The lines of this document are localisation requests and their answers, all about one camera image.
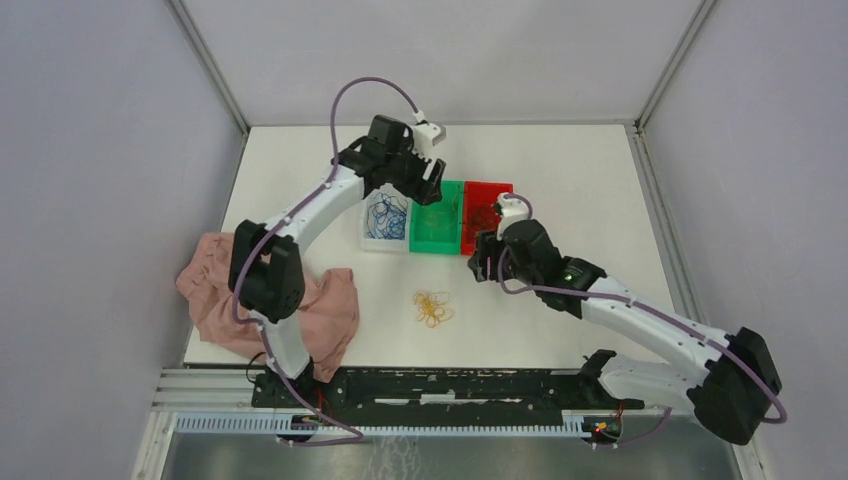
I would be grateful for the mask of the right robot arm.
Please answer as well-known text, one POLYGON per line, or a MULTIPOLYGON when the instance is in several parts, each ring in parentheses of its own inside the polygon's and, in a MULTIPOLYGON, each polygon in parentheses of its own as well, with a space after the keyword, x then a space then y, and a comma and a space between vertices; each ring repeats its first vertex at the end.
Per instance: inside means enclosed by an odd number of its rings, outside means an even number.
POLYGON ((782 381, 764 338, 746 327, 713 328, 644 300, 599 266, 562 255, 536 220, 477 234, 468 267, 509 295, 534 294, 545 306, 616 332, 660 357, 639 361, 599 350, 577 382, 580 400, 602 408, 639 400, 691 415, 707 431, 746 445, 762 424, 789 415, 782 381))

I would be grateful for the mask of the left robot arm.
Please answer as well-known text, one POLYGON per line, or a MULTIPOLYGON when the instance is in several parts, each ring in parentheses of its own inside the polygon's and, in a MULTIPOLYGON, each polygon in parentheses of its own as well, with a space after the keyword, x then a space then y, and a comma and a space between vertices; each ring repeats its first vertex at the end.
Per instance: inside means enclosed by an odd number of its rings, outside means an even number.
POLYGON ((291 406, 315 391, 307 373, 311 356, 301 334, 305 296, 302 256, 337 217, 385 185, 427 206, 441 200, 445 163, 435 154, 445 127, 416 115, 415 124, 377 115, 366 135, 337 150, 319 184, 304 198, 264 222, 242 221, 234 233, 229 287, 240 324, 259 330, 276 392, 291 406))

